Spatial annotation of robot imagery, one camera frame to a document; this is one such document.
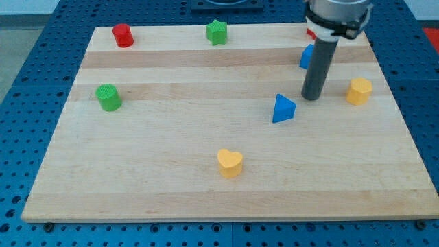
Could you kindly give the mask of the black white clamp mount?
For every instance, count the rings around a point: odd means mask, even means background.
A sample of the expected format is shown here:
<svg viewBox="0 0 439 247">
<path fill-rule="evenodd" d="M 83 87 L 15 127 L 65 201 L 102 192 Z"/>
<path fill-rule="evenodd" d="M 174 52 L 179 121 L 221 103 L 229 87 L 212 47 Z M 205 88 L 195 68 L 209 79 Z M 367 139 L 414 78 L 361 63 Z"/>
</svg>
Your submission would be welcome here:
<svg viewBox="0 0 439 247">
<path fill-rule="evenodd" d="M 354 40 L 367 26 L 372 9 L 372 3 L 306 3 L 305 17 L 321 40 Z"/>
</svg>

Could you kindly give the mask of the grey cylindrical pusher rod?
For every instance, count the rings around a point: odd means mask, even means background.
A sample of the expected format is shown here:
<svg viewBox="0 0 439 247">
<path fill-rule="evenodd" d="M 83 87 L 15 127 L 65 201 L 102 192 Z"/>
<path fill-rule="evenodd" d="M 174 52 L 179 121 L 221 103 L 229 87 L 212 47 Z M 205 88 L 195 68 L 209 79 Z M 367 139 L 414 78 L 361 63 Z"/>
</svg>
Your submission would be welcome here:
<svg viewBox="0 0 439 247">
<path fill-rule="evenodd" d="M 301 95 L 309 101 L 320 98 L 338 41 L 315 40 Z"/>
</svg>

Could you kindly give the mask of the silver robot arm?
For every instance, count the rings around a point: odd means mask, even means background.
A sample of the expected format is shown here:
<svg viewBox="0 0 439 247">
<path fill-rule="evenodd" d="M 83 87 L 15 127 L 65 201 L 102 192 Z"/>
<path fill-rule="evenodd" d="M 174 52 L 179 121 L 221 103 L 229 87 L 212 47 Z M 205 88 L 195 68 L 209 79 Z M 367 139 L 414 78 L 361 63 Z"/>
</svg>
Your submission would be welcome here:
<svg viewBox="0 0 439 247">
<path fill-rule="evenodd" d="M 305 2 L 307 27 L 316 39 L 302 86 L 303 98 L 320 98 L 339 39 L 355 40 L 367 26 L 372 9 L 371 0 Z"/>
</svg>

